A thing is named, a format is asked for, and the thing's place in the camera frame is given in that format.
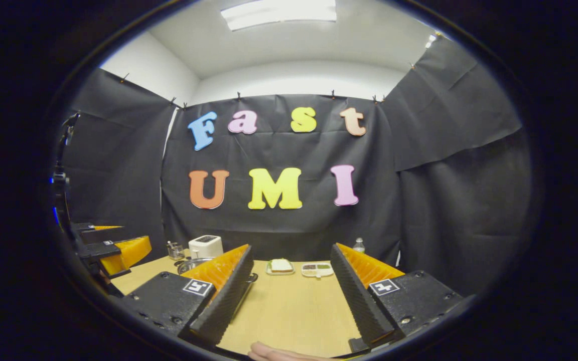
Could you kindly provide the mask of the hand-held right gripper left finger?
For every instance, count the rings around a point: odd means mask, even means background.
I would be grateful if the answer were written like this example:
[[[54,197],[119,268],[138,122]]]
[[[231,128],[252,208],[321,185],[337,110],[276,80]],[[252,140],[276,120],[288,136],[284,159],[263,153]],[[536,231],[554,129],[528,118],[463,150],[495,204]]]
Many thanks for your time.
[[[250,245],[241,245],[181,275],[158,273],[121,301],[160,331],[214,346],[249,287],[253,266]]]

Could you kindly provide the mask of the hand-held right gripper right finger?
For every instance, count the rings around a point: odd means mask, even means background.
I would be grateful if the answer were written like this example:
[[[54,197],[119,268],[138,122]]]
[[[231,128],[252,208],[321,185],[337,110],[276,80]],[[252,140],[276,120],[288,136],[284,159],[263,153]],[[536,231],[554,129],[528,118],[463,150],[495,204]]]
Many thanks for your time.
[[[367,347],[424,331],[464,301],[424,270],[404,273],[343,244],[331,248],[330,264]]]

